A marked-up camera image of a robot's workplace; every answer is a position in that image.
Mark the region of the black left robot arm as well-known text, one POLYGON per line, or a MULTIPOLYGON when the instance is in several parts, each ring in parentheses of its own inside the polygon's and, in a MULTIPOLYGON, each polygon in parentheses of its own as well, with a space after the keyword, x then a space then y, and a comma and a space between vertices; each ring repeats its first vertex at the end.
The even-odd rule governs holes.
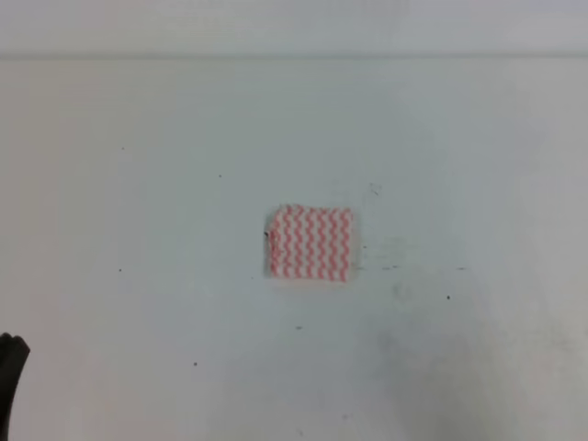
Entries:
POLYGON ((0 362, 0 426, 1 441, 8 439, 10 414, 17 385, 27 362, 30 348, 24 339, 8 333, 1 334, 0 362))

